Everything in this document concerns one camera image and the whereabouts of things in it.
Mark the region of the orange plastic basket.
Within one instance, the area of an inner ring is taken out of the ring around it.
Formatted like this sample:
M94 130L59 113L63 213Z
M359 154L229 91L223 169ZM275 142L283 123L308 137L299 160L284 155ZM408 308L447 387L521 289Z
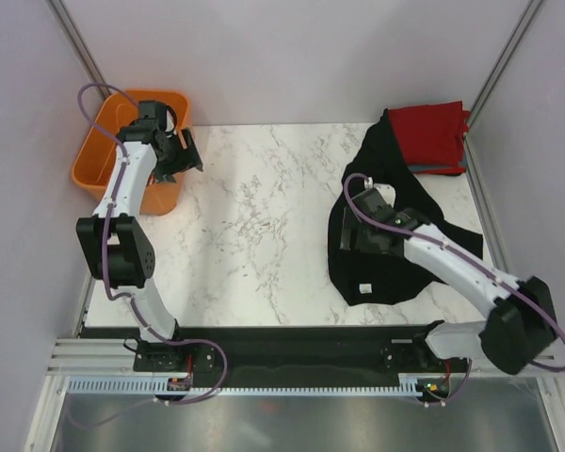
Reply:
M191 102L175 90L130 89L129 98L120 93L111 94L96 115L96 121L108 132L115 134L124 125L137 117L137 108L132 102L156 100L172 107L177 118L177 130L192 127ZM76 157L71 170L73 181L100 201L106 191L116 160L116 144L99 131L92 129ZM184 176L176 174L173 183L157 183L153 178L147 182L140 213L163 216L177 205L182 191Z

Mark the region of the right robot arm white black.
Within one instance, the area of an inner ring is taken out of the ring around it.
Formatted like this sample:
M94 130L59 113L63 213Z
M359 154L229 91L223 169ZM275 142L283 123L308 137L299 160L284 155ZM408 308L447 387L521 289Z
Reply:
M434 370L446 359L485 358L500 371L517 375L557 339L550 289L540 278L521 280L484 263L418 211L396 211L369 178L346 201L342 250L394 256L419 266L460 293L483 317L429 328L412 347L419 368Z

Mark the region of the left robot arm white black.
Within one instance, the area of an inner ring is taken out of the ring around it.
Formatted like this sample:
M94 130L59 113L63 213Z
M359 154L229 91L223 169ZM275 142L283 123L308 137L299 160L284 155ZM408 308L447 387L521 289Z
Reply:
M159 343L155 359L177 370L188 349L156 288L155 251L137 217L150 180L172 183L178 174L202 170L203 162L190 129L179 128L173 108L158 100L138 102L137 117L107 137L116 144L114 169L93 214L77 221L76 234L106 297L127 303L142 340Z

